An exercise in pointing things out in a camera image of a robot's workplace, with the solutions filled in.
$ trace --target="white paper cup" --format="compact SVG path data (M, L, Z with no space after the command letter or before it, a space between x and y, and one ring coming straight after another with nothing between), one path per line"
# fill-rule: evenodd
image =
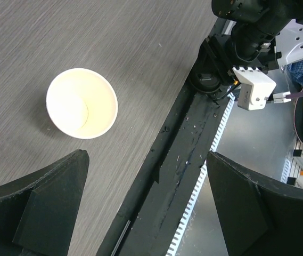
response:
M110 83L84 68L59 74L48 88L46 106L56 127L78 139L105 134L118 112L117 97Z

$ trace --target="cable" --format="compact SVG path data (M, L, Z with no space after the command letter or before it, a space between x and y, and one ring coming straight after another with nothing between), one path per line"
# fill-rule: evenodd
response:
M234 84L222 97L215 99L214 101L223 100L229 94L231 94L236 88L238 88L240 83Z

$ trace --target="table surface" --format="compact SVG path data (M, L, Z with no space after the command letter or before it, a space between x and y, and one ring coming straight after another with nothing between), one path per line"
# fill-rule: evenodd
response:
M95 255L216 18L210 0L0 1L0 185L75 149L90 167L69 255ZM45 107L60 72L82 67L116 91L113 128L60 132Z

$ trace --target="floor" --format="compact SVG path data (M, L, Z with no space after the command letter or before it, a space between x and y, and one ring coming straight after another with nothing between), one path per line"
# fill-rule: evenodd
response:
M275 92L292 85L281 70L271 71L269 76L277 82ZM235 103L217 151L245 167L281 180L294 143L293 104L271 104L264 110L249 112ZM228 256L208 177L176 254L202 255Z

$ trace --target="black metal frame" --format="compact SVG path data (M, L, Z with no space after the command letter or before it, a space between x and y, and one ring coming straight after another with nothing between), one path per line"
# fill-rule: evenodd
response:
M185 83L97 255L167 253L228 102Z

